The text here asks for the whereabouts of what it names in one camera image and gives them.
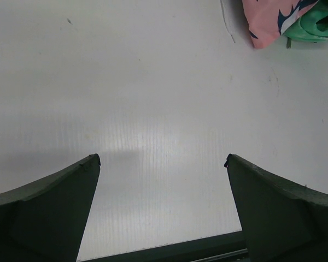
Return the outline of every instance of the pink fabric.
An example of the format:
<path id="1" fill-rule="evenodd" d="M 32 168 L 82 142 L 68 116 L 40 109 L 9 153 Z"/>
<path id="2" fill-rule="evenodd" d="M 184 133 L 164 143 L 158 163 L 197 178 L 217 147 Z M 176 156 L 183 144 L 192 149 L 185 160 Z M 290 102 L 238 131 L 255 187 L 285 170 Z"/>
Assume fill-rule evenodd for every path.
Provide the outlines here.
<path id="1" fill-rule="evenodd" d="M 254 47 L 267 47 L 317 2 L 318 0 L 243 0 Z"/>

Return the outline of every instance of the pink fabric with blue print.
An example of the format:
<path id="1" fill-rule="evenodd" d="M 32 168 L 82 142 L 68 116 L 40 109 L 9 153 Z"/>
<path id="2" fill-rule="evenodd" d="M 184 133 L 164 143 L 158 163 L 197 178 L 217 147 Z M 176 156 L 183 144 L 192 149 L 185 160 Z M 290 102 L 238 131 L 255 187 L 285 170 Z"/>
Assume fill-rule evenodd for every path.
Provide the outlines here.
<path id="1" fill-rule="evenodd" d="M 255 48 L 274 42 L 318 0 L 243 0 Z"/>

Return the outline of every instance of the patterned fabric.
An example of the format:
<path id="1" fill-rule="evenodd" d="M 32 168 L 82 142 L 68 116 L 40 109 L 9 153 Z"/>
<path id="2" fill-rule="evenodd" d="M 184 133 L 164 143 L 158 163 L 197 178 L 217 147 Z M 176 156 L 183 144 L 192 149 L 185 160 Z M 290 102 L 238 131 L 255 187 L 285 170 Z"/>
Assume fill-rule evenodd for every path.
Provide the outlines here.
<path id="1" fill-rule="evenodd" d="M 255 48 L 265 48 L 283 34 L 318 0 L 243 0 Z"/>

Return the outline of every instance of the white surface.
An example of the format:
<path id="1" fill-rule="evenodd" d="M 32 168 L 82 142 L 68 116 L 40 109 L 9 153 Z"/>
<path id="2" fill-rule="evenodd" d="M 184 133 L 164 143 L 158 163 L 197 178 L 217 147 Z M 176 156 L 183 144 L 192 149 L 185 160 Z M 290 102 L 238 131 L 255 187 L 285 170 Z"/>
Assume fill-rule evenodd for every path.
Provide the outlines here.
<path id="1" fill-rule="evenodd" d="M 328 193 L 328 44 L 224 4 L 0 0 L 0 192 L 98 152 L 79 259 L 239 230 L 229 153 Z"/>

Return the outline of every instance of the green fabric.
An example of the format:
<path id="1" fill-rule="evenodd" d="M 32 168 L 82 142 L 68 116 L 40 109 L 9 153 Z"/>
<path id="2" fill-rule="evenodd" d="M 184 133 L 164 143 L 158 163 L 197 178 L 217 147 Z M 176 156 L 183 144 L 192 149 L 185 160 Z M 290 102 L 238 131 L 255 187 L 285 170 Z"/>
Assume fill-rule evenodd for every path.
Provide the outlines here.
<path id="1" fill-rule="evenodd" d="M 289 27 L 284 35 L 298 41 L 328 41 L 328 0 L 320 0 Z"/>

